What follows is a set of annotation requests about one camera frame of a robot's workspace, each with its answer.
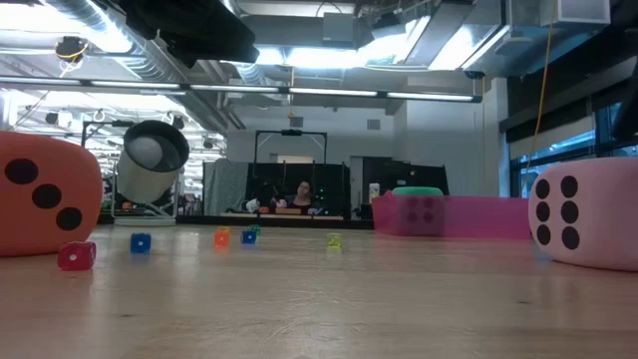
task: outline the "metal stand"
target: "metal stand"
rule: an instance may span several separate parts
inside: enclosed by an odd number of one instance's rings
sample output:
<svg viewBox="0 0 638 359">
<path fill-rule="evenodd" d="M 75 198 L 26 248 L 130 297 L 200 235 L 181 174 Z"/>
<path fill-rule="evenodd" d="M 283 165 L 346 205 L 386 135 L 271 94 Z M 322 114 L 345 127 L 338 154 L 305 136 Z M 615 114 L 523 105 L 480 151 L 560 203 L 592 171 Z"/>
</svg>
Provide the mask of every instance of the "metal stand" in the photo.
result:
<svg viewBox="0 0 638 359">
<path fill-rule="evenodd" d="M 152 203 L 140 203 L 150 207 L 149 216 L 126 217 L 116 215 L 116 193 L 118 192 L 118 163 L 113 166 L 113 192 L 111 193 L 111 216 L 115 220 L 115 225 L 122 226 L 174 226 L 177 218 L 177 207 L 179 205 L 179 177 L 172 185 L 172 215 L 166 213 Z"/>
</svg>

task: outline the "pink box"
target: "pink box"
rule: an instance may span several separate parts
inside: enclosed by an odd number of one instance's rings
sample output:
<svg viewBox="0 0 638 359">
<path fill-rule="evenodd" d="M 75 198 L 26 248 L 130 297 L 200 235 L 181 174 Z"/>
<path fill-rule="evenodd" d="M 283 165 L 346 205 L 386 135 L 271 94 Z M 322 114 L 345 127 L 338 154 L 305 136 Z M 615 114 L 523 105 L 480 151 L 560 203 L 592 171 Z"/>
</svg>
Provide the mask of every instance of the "pink box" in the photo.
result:
<svg viewBox="0 0 638 359">
<path fill-rule="evenodd" d="M 375 229 L 392 235 L 530 239 L 527 199 L 394 195 L 372 201 Z"/>
</svg>

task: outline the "vent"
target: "vent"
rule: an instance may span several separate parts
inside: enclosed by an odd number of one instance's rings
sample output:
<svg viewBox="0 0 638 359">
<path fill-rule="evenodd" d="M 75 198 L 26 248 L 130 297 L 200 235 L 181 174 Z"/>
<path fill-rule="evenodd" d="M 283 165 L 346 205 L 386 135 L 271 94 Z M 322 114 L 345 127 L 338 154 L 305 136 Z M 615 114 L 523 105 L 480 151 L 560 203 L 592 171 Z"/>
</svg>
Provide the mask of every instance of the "vent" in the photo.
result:
<svg viewBox="0 0 638 359">
<path fill-rule="evenodd" d="M 540 25 L 551 22 L 555 0 L 541 0 Z M 609 0 L 558 0 L 558 17 L 555 26 L 568 28 L 592 28 L 611 23 Z"/>
<path fill-rule="evenodd" d="M 290 118 L 290 128 L 295 128 L 295 129 L 303 128 L 303 118 L 302 117 Z"/>
<path fill-rule="evenodd" d="M 368 120 L 368 130 L 381 130 L 381 120 Z"/>
</svg>

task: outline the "small die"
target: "small die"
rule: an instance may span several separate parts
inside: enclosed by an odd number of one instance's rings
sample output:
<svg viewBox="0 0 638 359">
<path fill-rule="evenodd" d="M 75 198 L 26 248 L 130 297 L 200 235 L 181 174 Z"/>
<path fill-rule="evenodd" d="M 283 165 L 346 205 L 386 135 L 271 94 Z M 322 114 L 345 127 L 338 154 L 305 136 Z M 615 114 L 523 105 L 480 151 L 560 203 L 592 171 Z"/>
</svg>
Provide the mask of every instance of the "small die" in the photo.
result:
<svg viewBox="0 0 638 359">
<path fill-rule="evenodd" d="M 257 235 L 261 234 L 261 226 L 259 224 L 251 224 L 248 227 L 248 230 L 254 231 Z"/>
<path fill-rule="evenodd" d="M 245 230 L 241 233 L 242 244 L 255 244 L 257 241 L 257 233 L 254 230 Z"/>
<path fill-rule="evenodd" d="M 215 248 L 228 248 L 230 245 L 230 232 L 228 230 L 217 230 L 214 235 Z"/>
<path fill-rule="evenodd" d="M 96 244 L 69 242 L 58 251 L 58 267 L 66 271 L 89 270 L 96 261 Z"/>
<path fill-rule="evenodd" d="M 131 253 L 150 253 L 151 235 L 148 233 L 131 234 Z"/>
<path fill-rule="evenodd" d="M 341 233 L 328 233 L 328 246 L 331 248 L 341 248 Z"/>
</svg>

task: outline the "woman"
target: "woman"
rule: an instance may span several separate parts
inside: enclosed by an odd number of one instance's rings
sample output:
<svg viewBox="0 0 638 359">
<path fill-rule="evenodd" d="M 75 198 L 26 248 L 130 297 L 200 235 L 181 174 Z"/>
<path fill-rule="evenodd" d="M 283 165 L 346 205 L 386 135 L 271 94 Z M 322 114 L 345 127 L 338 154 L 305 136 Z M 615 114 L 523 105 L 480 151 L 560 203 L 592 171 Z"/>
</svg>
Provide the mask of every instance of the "woman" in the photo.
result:
<svg viewBox="0 0 638 359">
<path fill-rule="evenodd" d="M 303 180 L 297 188 L 297 196 L 292 203 L 288 203 L 288 208 L 299 208 L 301 214 L 308 214 L 308 209 L 312 205 L 312 198 L 310 197 L 310 183 L 307 180 Z"/>
<path fill-rule="evenodd" d="M 308 209 L 312 206 L 312 198 L 310 193 L 310 182 L 303 180 L 297 188 L 297 194 L 295 199 L 291 202 L 287 202 L 286 199 L 273 198 L 273 202 L 276 202 L 277 207 L 285 208 L 299 208 L 301 214 L 308 214 Z"/>
</svg>

